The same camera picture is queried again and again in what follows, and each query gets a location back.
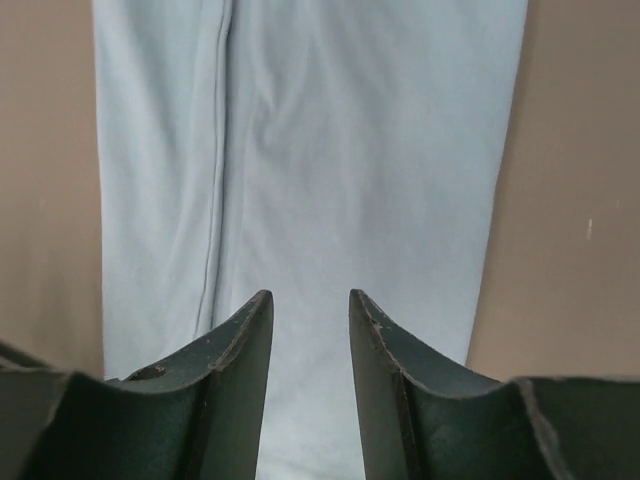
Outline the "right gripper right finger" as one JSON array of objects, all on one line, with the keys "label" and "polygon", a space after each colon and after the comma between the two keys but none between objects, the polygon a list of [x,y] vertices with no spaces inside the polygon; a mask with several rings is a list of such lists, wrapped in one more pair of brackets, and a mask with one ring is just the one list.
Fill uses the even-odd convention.
[{"label": "right gripper right finger", "polygon": [[635,479],[639,382],[516,377],[457,364],[364,292],[349,334],[369,479]]}]

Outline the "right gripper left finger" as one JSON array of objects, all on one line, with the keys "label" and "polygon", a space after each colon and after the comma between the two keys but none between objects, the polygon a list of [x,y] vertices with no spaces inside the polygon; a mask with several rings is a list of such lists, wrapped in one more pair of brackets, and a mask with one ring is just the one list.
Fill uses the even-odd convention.
[{"label": "right gripper left finger", "polygon": [[103,381],[1,347],[5,479],[251,479],[273,298],[126,379]]}]

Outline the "blue t shirt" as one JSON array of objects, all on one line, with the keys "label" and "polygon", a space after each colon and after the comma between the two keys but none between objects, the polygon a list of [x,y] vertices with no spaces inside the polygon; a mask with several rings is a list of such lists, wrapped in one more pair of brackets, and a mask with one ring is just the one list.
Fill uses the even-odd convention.
[{"label": "blue t shirt", "polygon": [[258,477],[362,478],[349,293],[465,360],[526,11],[95,2],[106,375],[270,290]]}]

